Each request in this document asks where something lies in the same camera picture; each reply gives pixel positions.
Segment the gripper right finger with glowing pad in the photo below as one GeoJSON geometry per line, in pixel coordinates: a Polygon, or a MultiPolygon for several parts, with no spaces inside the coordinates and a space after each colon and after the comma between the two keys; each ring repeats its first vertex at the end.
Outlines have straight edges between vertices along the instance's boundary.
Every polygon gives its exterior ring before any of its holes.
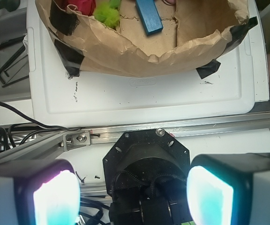
{"type": "Polygon", "coordinates": [[[187,198],[197,225],[270,225],[270,153],[197,155],[187,198]]]}

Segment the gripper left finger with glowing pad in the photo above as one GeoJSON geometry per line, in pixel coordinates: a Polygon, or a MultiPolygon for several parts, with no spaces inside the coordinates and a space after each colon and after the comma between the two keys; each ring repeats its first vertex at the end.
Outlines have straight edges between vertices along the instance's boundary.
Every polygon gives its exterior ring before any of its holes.
{"type": "Polygon", "coordinates": [[[80,185],[64,159],[0,160],[0,225],[73,225],[80,185]]]}

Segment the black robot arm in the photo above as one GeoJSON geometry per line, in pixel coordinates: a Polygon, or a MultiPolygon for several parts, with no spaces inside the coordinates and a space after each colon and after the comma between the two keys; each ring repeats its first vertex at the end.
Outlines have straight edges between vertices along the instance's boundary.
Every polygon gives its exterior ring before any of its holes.
{"type": "MultiPolygon", "coordinates": [[[[159,157],[112,159],[113,225],[270,225],[270,153],[201,154],[183,170],[159,157]]],[[[73,225],[80,207],[68,161],[0,162],[0,225],[73,225]]]]}

